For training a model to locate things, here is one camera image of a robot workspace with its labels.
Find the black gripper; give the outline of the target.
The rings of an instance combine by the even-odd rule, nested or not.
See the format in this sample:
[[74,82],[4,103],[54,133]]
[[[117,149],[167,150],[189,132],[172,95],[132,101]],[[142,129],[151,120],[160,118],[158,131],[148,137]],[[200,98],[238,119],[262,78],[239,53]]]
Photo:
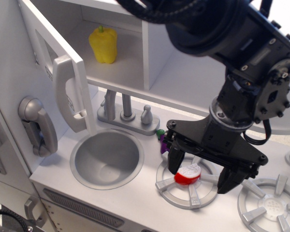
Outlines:
[[171,119],[167,122],[166,144],[168,170],[176,174],[185,157],[190,153],[218,164],[221,171],[217,193],[226,194],[268,162],[265,154],[247,142],[239,128],[230,129],[212,116],[197,121]]

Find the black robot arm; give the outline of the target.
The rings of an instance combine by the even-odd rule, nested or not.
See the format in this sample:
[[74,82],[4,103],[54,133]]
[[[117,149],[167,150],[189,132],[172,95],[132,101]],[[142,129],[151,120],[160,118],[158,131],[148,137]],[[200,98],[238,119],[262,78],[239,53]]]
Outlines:
[[173,46],[196,57],[209,56],[226,67],[225,83],[198,121],[170,120],[164,142],[168,169],[175,174],[190,153],[223,167],[217,190],[225,194],[255,178],[268,162],[246,131],[290,107],[290,36],[269,21],[271,1],[255,9],[248,0],[121,0],[135,17],[164,24]]

